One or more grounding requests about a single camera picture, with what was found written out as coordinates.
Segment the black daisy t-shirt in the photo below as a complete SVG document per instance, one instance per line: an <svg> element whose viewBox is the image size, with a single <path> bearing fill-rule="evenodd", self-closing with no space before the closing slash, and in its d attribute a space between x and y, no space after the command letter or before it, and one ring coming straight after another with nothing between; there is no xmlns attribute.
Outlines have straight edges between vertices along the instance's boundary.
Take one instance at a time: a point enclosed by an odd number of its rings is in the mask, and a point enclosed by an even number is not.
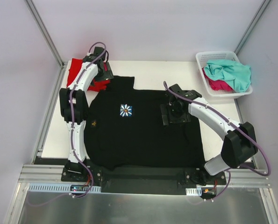
<svg viewBox="0 0 278 224"><path fill-rule="evenodd" d="M205 163L196 117L165 126L164 91L136 90L133 77L115 76L89 107L84 130L86 152L108 169L122 165L200 168Z"/></svg>

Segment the white plastic basket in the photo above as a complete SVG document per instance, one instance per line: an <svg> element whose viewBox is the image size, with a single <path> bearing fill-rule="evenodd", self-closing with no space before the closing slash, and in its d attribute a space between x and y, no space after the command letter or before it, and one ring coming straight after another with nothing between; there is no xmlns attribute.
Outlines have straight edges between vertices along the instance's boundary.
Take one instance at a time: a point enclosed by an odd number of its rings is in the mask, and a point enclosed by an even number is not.
<svg viewBox="0 0 278 224"><path fill-rule="evenodd" d="M253 92L251 67L240 63L232 51L196 54L201 79L212 98L239 98Z"/></svg>

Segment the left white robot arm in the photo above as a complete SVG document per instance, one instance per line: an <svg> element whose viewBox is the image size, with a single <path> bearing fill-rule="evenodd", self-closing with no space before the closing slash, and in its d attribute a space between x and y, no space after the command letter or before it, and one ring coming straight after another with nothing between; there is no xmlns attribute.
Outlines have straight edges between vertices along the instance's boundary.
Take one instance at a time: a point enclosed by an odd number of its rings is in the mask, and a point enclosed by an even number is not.
<svg viewBox="0 0 278 224"><path fill-rule="evenodd" d="M60 113L67 124L70 138L69 156L64 172L82 182L88 176L84 128L89 114L86 92L95 83L114 78L108 62L109 53L102 42L95 43L83 59L80 70L68 85L59 91Z"/></svg>

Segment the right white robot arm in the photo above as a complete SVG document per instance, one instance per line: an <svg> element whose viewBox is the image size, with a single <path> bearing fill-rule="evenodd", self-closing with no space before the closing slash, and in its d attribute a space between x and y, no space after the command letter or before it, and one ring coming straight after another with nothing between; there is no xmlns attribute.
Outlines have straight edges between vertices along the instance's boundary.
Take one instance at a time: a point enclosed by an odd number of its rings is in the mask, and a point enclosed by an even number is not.
<svg viewBox="0 0 278 224"><path fill-rule="evenodd" d="M193 117L203 121L223 140L220 154L207 161L200 171L200 180L210 184L219 172L242 165L258 152L255 130L252 124L243 124L231 120L213 108L201 94L195 90L184 91L178 84L171 87L164 83L169 98L161 105L162 119L165 126L185 124Z"/></svg>

